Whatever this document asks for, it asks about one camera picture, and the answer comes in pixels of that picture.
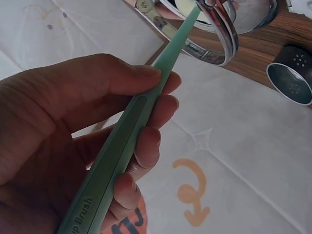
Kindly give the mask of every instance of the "metal ring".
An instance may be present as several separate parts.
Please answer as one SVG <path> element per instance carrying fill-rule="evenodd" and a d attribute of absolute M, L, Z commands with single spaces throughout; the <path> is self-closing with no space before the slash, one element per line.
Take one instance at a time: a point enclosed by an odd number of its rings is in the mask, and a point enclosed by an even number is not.
<path fill-rule="evenodd" d="M 291 101 L 312 104 L 312 56 L 298 46 L 285 46 L 267 67 L 271 84 Z"/>
<path fill-rule="evenodd" d="M 238 50 L 238 36 L 232 21 L 220 0 L 216 0 L 216 4 L 213 7 L 206 5 L 205 0 L 196 0 L 196 3 L 205 13 L 208 20 L 210 20 L 212 26 L 214 26 L 224 48 L 224 53 L 221 54 L 205 49 L 190 39 L 187 39 L 183 51 L 201 61 L 216 66 L 224 66 L 231 61 Z M 137 0 L 135 9 L 168 40 L 171 40 L 176 34 L 177 29 L 169 24 L 155 9 L 153 0 Z"/>

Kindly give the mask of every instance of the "fingernail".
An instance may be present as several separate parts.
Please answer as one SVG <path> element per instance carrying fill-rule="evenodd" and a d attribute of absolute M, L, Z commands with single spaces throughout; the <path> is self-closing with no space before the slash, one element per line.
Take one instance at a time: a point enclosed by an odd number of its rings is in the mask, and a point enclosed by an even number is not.
<path fill-rule="evenodd" d="M 160 70 L 151 66 L 143 65 L 143 66 L 137 66 L 136 68 L 141 75 L 146 76 L 146 77 L 160 75 Z"/>
<path fill-rule="evenodd" d="M 179 102 L 179 100 L 176 97 L 174 97 L 174 99 L 176 101 L 176 109 L 178 109 L 180 107 L 180 102 Z"/>

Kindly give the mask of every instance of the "toothbrush handle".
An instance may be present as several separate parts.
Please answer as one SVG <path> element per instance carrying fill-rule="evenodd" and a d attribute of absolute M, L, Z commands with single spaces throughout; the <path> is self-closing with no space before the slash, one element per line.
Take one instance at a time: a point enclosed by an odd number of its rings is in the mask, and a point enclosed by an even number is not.
<path fill-rule="evenodd" d="M 57 234 L 97 234 L 113 200 L 114 183 L 124 173 L 200 9 L 195 7 L 154 67 L 161 70 L 158 85 L 134 96 L 107 138 L 78 190 Z"/>

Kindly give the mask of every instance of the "skin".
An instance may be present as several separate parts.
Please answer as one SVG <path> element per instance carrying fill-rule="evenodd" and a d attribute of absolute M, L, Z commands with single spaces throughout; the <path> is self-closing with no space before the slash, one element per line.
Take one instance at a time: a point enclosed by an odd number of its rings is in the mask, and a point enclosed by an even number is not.
<path fill-rule="evenodd" d="M 71 133 L 124 110 L 154 87 L 160 71 L 106 54 L 21 72 L 0 81 L 0 234 L 54 234 L 112 126 Z M 105 230 L 138 206 L 136 181 L 159 159 L 162 127 L 178 108 L 171 73 L 135 154 L 116 183 Z"/>

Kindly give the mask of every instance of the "orange printed symbol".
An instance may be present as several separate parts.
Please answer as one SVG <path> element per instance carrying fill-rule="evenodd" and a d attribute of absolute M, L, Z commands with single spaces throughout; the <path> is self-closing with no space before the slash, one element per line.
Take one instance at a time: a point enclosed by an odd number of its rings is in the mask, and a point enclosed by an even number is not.
<path fill-rule="evenodd" d="M 111 228 L 102 232 L 102 234 L 146 234 L 147 233 L 147 214 L 145 202 L 141 198 L 138 207 L 132 211 L 126 218 Z"/>
<path fill-rule="evenodd" d="M 202 209 L 200 203 L 200 199 L 203 197 L 206 191 L 206 177 L 198 164 L 190 159 L 178 159 L 172 165 L 173 168 L 177 168 L 179 166 L 190 168 L 196 175 L 199 182 L 199 188 L 197 191 L 193 186 L 189 184 L 183 184 L 180 186 L 177 192 L 177 196 L 181 202 L 185 204 L 193 204 L 194 212 L 192 213 L 191 211 L 185 211 L 184 216 L 193 227 L 198 227 L 205 221 L 206 217 L 210 213 L 209 207 Z"/>

